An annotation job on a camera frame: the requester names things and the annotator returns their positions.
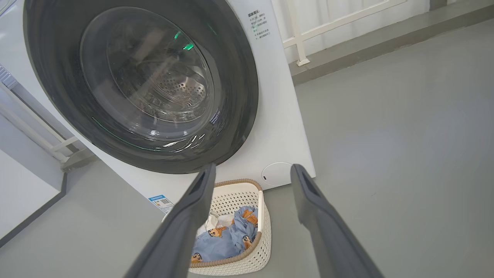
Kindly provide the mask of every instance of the white plastic basket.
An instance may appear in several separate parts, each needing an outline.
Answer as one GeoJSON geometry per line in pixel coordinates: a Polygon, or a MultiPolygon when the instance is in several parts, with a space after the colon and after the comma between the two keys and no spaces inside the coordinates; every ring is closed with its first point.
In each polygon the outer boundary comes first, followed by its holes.
{"type": "Polygon", "coordinates": [[[257,235],[242,254],[219,261],[191,264],[189,271],[202,275],[230,276],[261,270],[271,256],[271,220],[261,186],[253,180],[235,180],[215,184],[211,211],[234,214],[244,206],[258,209],[257,235]]]}

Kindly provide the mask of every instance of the floor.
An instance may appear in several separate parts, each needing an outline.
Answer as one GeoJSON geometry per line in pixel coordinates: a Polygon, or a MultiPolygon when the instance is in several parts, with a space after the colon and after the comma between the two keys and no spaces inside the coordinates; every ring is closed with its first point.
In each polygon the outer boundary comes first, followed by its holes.
{"type": "MultiPolygon", "coordinates": [[[[296,88],[316,183],[385,277],[494,277],[493,30],[487,21],[296,88]]],[[[238,277],[318,277],[291,187],[265,199],[271,259],[238,277]]],[[[121,277],[160,217],[95,162],[0,249],[0,277],[121,277]]]]}

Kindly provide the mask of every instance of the cartoon print fabric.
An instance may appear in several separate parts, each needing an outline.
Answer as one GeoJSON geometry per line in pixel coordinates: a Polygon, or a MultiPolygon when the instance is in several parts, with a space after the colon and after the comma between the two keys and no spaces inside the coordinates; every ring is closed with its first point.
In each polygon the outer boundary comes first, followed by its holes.
{"type": "Polygon", "coordinates": [[[230,227],[216,227],[199,235],[192,248],[191,263],[211,262],[238,256],[247,250],[257,234],[257,209],[242,207],[230,227]]]}
{"type": "Polygon", "coordinates": [[[218,215],[215,212],[210,211],[206,222],[199,227],[196,236],[201,235],[216,227],[230,227],[233,221],[233,214],[218,215]]]}

